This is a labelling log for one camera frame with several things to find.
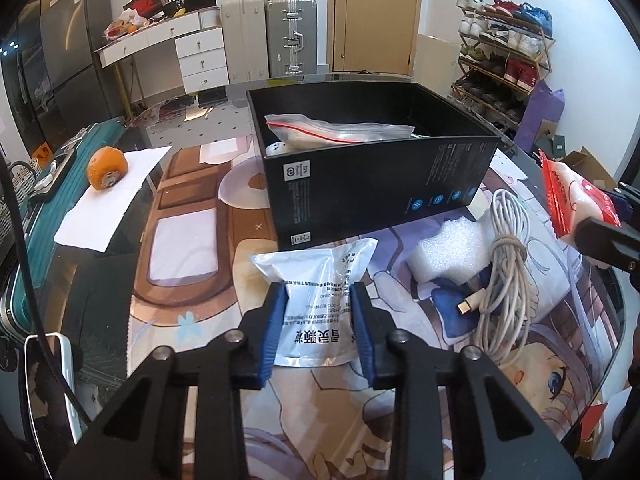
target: smartphone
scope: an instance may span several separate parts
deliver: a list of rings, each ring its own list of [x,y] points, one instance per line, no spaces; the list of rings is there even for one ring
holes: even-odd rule
[[[74,367],[71,343],[58,332],[47,334],[55,362],[72,391]],[[82,435],[80,420],[60,384],[44,359],[38,337],[24,342],[24,367],[31,431],[40,459],[50,478],[54,478],[62,459]]]

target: dried orange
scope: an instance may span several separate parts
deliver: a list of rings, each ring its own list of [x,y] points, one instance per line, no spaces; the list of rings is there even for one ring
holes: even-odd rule
[[[86,177],[98,191],[113,186],[127,174],[127,159],[117,148],[105,146],[91,157],[86,167]]]

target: purple bag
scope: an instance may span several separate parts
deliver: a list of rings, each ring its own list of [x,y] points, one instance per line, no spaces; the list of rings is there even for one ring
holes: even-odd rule
[[[544,80],[538,81],[529,96],[529,105],[527,105],[513,142],[529,153],[536,140],[536,134],[542,125],[542,121],[547,120],[557,123],[563,111],[564,90],[559,89],[552,92]]]

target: desk leg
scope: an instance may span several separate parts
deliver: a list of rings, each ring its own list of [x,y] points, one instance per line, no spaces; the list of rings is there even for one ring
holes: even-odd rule
[[[129,118],[129,121],[133,120],[133,112],[131,111],[131,103],[129,101],[129,97],[127,96],[127,89],[124,86],[124,80],[122,78],[122,72],[120,71],[120,63],[119,62],[115,62],[113,64],[113,70],[115,71],[116,74],[116,83],[118,85],[118,93],[120,94],[120,100],[122,101],[122,104],[124,105],[124,110],[127,113],[127,117]]]
[[[147,109],[145,93],[142,91],[142,85],[140,84],[140,76],[138,75],[138,66],[136,65],[136,56],[131,56],[131,65],[133,67],[133,75],[136,77],[136,82],[138,84],[138,90],[140,90],[140,98],[142,99],[142,105]]]

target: screw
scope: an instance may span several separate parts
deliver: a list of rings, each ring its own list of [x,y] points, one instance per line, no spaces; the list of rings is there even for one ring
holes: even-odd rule
[[[157,361],[166,361],[172,354],[173,350],[170,346],[159,346],[151,355]]]
[[[409,341],[409,333],[406,330],[394,330],[389,334],[389,341],[393,343],[406,343]]]
[[[244,339],[244,333],[241,330],[227,330],[225,332],[225,339],[230,343],[239,343]]]
[[[482,357],[482,350],[474,345],[465,346],[462,349],[462,353],[472,361],[478,361],[478,359]]]

